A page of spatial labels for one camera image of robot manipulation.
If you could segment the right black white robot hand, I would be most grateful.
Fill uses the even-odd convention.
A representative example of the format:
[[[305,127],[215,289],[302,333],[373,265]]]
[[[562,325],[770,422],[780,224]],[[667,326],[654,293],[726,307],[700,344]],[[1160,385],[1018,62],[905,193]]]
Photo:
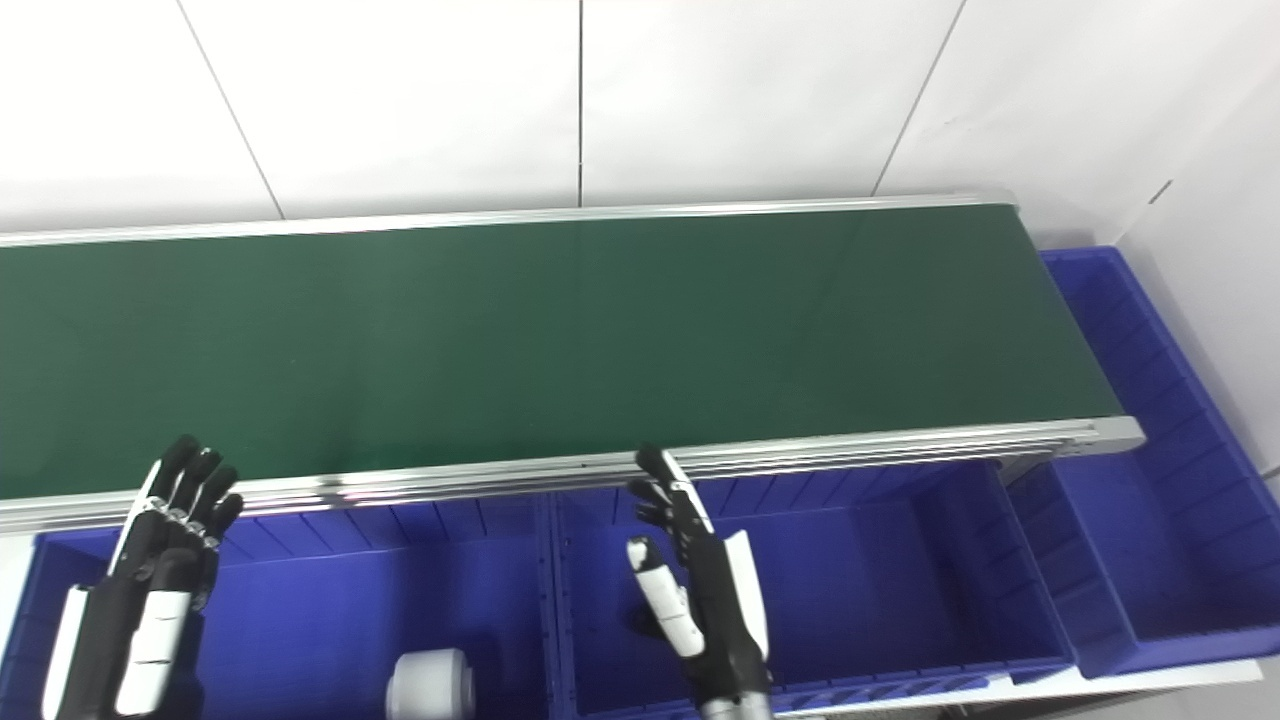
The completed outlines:
[[[628,538],[626,556],[657,630],[682,664],[692,705],[703,719],[772,719],[767,612],[749,534],[717,532],[669,451],[645,443],[634,460],[646,473],[627,483],[635,515],[667,534],[687,584],[649,536]]]

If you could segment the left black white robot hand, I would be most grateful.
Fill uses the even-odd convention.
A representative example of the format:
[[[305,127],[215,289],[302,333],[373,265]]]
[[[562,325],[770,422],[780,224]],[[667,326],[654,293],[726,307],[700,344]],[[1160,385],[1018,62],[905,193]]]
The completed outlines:
[[[239,474],[193,436],[154,462],[104,577],[67,592],[45,719],[198,719],[196,664]]]

